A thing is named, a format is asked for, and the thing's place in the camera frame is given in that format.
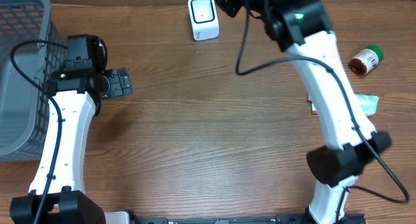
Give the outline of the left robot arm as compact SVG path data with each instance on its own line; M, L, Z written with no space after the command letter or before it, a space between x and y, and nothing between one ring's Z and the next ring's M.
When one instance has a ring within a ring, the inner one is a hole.
M50 76L49 121L39 168L25 197L13 198L14 223L130 223L127 211L104 212L85 194L86 139L99 99L87 70Z

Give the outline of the teal wet wipes packet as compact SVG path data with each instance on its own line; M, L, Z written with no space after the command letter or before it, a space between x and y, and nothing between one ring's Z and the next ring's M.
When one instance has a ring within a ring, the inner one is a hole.
M376 95L356 94L359 105L367 117L375 115L379 97Z

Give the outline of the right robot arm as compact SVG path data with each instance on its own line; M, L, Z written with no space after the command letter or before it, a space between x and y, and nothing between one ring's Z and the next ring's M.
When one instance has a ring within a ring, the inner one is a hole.
M280 214L278 223L364 223L347 214L350 190L367 164L391 145L359 106L339 57L337 38L321 0L216 0L230 17L240 9L258 12L271 40L293 64L314 103L325 144L308 152L316 178L315 194L305 214Z

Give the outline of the red snack stick pack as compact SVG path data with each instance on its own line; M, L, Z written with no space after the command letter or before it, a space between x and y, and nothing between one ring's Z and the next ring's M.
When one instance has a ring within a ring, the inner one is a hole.
M307 97L307 101L309 101L309 102L310 102L310 104L311 104L311 113L312 113L313 115L317 115L317 109L315 108L315 105L313 104L313 102L312 102L312 100L311 100L311 96L310 96L310 95L308 95L308 97Z

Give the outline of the green white round container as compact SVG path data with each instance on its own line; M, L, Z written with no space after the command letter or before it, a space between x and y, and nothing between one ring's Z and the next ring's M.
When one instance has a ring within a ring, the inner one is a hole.
M369 45L355 55L348 67L357 75L366 75L384 59L384 52L376 45Z

